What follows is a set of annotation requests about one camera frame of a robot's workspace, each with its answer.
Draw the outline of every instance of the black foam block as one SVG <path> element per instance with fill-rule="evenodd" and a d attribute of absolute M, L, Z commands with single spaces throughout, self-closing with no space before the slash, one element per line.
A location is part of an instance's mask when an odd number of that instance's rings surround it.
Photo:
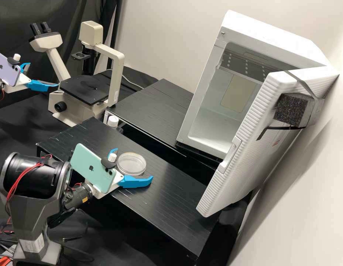
<path fill-rule="evenodd" d="M 296 127 L 307 126 L 314 99 L 302 93 L 283 93 L 278 99 L 274 119 Z"/>

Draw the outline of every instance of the white wall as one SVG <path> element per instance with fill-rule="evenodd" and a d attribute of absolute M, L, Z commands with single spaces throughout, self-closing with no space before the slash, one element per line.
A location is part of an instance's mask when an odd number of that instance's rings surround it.
<path fill-rule="evenodd" d="M 327 53 L 341 76 L 320 121 L 302 132 L 261 189 L 230 266 L 343 265 L 343 16 L 340 20 L 338 42 Z M 324 43 L 336 33 L 318 30 L 317 37 Z"/>
<path fill-rule="evenodd" d="M 318 0 L 125 0 L 116 48 L 127 66 L 194 92 L 229 9 L 312 39 L 325 53 L 342 12 Z"/>

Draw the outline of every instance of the green smartphone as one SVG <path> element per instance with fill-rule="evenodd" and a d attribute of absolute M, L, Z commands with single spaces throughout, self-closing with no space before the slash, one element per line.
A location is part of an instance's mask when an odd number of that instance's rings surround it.
<path fill-rule="evenodd" d="M 100 192 L 107 193 L 110 190 L 116 170 L 109 169 L 106 171 L 105 166 L 101 164 L 101 158 L 83 144 L 78 143 L 75 146 L 71 165 L 73 170 L 81 174 Z"/>

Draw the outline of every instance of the smartphone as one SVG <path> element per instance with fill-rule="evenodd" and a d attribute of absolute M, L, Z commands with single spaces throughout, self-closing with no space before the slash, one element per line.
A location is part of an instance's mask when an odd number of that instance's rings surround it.
<path fill-rule="evenodd" d="M 101 164 L 101 158 L 81 143 L 75 146 L 71 166 L 102 193 L 110 190 L 116 175 L 115 169 L 106 171 L 105 166 Z"/>
<path fill-rule="evenodd" d="M 10 64 L 8 58 L 0 53 L 0 78 L 4 83 L 15 86 L 20 76 L 20 70 L 20 66 Z"/>

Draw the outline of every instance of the microscope base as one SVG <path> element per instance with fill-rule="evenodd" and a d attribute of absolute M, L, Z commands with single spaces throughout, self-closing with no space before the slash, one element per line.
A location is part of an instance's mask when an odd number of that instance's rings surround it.
<path fill-rule="evenodd" d="M 56 110 L 55 105 L 59 102 L 66 104 L 66 110 L 61 112 Z M 53 117 L 70 127 L 91 117 L 100 119 L 106 108 L 107 104 L 105 102 L 89 106 L 62 90 L 57 90 L 49 94 L 48 110 L 53 113 Z"/>

